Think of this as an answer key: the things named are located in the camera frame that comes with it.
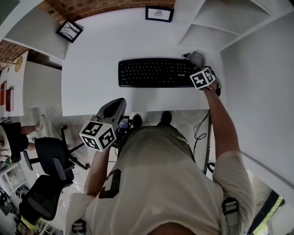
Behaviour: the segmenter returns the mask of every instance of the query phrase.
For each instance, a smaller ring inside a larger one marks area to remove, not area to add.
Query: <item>white floor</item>
[[[177,128],[188,140],[191,148],[194,147],[195,139],[193,128],[195,125],[200,123],[202,119],[206,116],[207,110],[189,110],[189,111],[173,111],[173,120],[172,125]],[[79,137],[79,131],[82,128],[85,121],[88,121],[91,118],[91,115],[85,116],[70,116],[63,117],[62,109],[60,106],[56,107],[47,107],[47,108],[34,108],[25,110],[25,115],[22,117],[13,117],[12,121],[21,122],[22,126],[25,125],[34,125],[37,123],[40,115],[45,115],[45,127],[41,133],[32,133],[29,138],[40,138],[40,137],[56,137],[60,138],[60,128],[63,125],[67,125],[68,129],[66,131],[67,143],[69,145],[69,149],[75,147],[76,145],[82,143]],[[140,113],[143,119],[143,125],[157,125],[161,118],[161,112],[143,112]],[[135,115],[135,113],[126,113],[131,118]],[[198,135],[202,133],[207,133],[208,131],[208,118],[202,124]],[[198,141],[197,147],[195,149],[195,160],[198,167],[203,170],[205,155],[206,155],[206,147],[207,147],[207,136]],[[37,157],[35,151],[28,152],[30,158]],[[90,163],[93,160],[93,156],[95,154],[94,150],[91,150],[86,147],[81,147],[77,151],[74,152],[75,156],[82,163]],[[111,149],[108,163],[108,173],[111,171],[117,160],[117,156],[115,154],[114,148]],[[39,163],[33,165],[34,170],[30,171],[26,165],[24,158],[19,162],[21,166],[21,170],[26,179],[26,185],[30,188],[34,182],[36,181],[39,175],[44,174],[42,167]],[[57,207],[57,213],[55,219],[50,223],[62,229],[64,225],[64,219],[66,215],[66,211],[68,208],[68,200],[69,196],[75,192],[83,192],[83,187],[85,184],[85,179],[87,177],[89,171],[82,170],[77,167],[73,170],[75,174],[75,178],[73,181],[73,185],[65,188],[62,191],[62,194],[59,198],[59,203]],[[16,198],[16,196],[12,197],[13,202],[18,206],[20,200]]]

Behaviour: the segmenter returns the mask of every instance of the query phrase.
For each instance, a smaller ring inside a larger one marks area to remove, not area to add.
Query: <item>foot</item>
[[[43,130],[44,122],[45,122],[45,116],[42,115],[40,117],[40,120],[36,124],[36,131],[42,131]]]
[[[134,117],[133,117],[133,128],[138,128],[138,127],[141,127],[142,126],[142,118],[139,114],[136,114]]]
[[[170,113],[170,111],[165,111],[162,116],[160,121],[164,124],[170,124],[172,120],[172,115]]]

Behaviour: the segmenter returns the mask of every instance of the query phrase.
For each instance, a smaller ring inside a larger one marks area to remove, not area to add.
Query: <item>framed picture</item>
[[[81,34],[83,29],[72,21],[66,20],[56,31],[57,34],[64,37],[67,41],[73,43]]]
[[[174,15],[174,9],[159,6],[146,6],[146,20],[157,20],[163,22],[171,22]]]

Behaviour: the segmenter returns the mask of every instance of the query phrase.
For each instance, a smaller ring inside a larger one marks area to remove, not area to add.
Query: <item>black office chair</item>
[[[23,196],[19,204],[22,217],[32,225],[42,217],[52,221],[55,217],[61,191],[72,184],[69,179],[60,180],[49,175],[41,175],[33,187]]]
[[[29,159],[28,153],[26,151],[23,152],[30,170],[33,170],[32,164],[40,162],[46,174],[59,177],[61,180],[73,180],[74,174],[72,169],[75,164],[85,170],[90,168],[89,164],[83,165],[76,157],[72,156],[72,152],[79,149],[84,143],[69,150],[64,136],[64,130],[66,129],[66,126],[61,129],[62,140],[49,137],[36,139],[35,147],[38,158]]]

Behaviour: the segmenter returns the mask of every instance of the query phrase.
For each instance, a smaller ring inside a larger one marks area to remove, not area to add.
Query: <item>black keyboard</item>
[[[189,60],[146,58],[119,62],[120,87],[194,87]]]

